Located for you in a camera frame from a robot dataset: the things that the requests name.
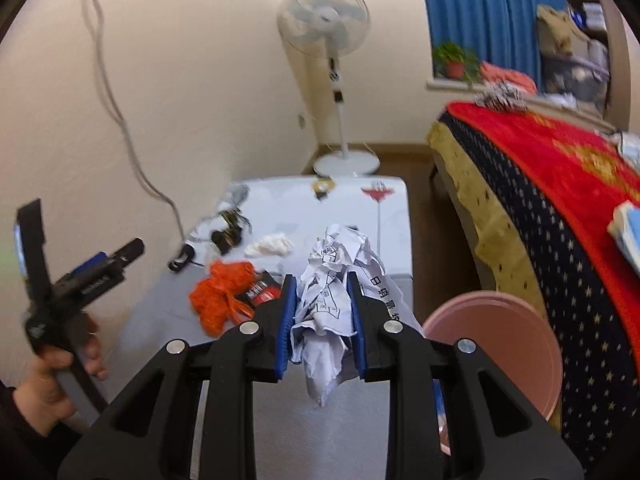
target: blue curtain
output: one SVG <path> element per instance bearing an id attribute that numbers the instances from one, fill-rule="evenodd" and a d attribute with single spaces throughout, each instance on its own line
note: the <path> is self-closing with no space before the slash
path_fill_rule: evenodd
<path id="1" fill-rule="evenodd" d="M 566 0 L 426 0 L 431 43 L 471 47 L 480 60 L 513 68 L 542 87 L 536 11 L 538 4 L 558 10 Z"/>

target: potted plant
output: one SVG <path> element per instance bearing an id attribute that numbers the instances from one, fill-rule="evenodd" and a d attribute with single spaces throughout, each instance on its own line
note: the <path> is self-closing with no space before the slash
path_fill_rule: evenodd
<path id="1" fill-rule="evenodd" d="M 478 56 L 471 48 L 463 48 L 453 41 L 441 43 L 433 49 L 433 60 L 438 72 L 449 79 L 464 80 L 471 84 L 479 79 Z"/>

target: navy star-patterned blanket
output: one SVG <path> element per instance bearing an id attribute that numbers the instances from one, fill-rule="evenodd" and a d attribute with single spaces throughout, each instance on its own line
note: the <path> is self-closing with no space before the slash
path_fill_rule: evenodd
<path id="1" fill-rule="evenodd" d="M 478 167 L 529 254 L 564 359 L 562 437 L 589 472 L 639 404 L 636 366 L 616 309 L 573 232 L 535 184 L 480 131 L 449 112 L 440 121 Z"/>

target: bed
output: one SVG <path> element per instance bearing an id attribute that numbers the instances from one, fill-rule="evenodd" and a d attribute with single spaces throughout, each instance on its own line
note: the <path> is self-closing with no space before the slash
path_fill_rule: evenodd
<path id="1" fill-rule="evenodd" d="M 603 222 L 640 203 L 640 177 L 600 137 L 534 113 L 452 103 L 427 141 L 482 287 L 523 298 L 554 330 L 558 427 L 597 472 L 638 423 L 640 278 Z"/>

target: red blanket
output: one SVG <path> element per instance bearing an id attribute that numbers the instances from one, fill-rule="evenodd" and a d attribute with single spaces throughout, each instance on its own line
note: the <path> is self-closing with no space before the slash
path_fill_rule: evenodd
<path id="1" fill-rule="evenodd" d="M 640 176 L 610 144 L 563 121 L 470 103 L 447 109 L 508 155 L 564 217 L 620 315 L 640 372 L 640 278 L 607 233 L 616 206 L 640 204 Z"/>

